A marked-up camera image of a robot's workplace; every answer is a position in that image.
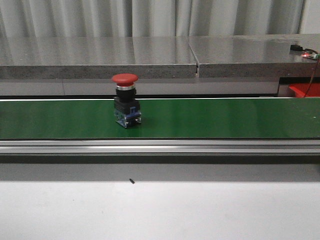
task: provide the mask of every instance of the conveyor belt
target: conveyor belt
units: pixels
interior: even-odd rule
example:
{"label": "conveyor belt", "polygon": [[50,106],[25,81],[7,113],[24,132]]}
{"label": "conveyor belt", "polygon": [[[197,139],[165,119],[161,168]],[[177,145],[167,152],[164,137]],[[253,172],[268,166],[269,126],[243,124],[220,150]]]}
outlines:
{"label": "conveyor belt", "polygon": [[320,98],[140,100],[142,124],[112,100],[4,100],[0,154],[320,155]]}
{"label": "conveyor belt", "polygon": [[115,123],[113,100],[0,102],[1,140],[314,139],[320,98],[145,99],[142,124]]}

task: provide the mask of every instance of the granite surface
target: granite surface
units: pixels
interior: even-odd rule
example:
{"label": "granite surface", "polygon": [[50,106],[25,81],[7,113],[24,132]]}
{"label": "granite surface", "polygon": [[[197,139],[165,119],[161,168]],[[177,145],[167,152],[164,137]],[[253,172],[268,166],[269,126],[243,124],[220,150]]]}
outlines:
{"label": "granite surface", "polygon": [[320,34],[0,38],[0,79],[309,77],[291,44],[320,51]]}
{"label": "granite surface", "polygon": [[194,78],[186,37],[0,38],[1,79]]}
{"label": "granite surface", "polygon": [[320,34],[191,36],[201,78],[309,77],[316,61],[290,45],[320,51]]}

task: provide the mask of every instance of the red button cap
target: red button cap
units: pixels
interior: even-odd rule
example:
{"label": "red button cap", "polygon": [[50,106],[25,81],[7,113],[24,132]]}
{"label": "red button cap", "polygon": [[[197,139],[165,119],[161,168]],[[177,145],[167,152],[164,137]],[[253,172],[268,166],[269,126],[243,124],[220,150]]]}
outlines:
{"label": "red button cap", "polygon": [[129,87],[138,80],[138,76],[131,73],[121,73],[114,75],[112,81],[114,81],[120,87]]}

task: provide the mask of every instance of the aluminum rail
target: aluminum rail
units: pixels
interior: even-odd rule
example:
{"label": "aluminum rail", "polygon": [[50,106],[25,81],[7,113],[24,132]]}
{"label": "aluminum rail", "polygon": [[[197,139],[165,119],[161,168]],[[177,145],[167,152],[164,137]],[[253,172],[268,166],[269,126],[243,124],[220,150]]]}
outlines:
{"label": "aluminum rail", "polygon": [[303,155],[320,156],[320,140],[8,140],[0,155],[23,154],[184,154],[184,155]]}

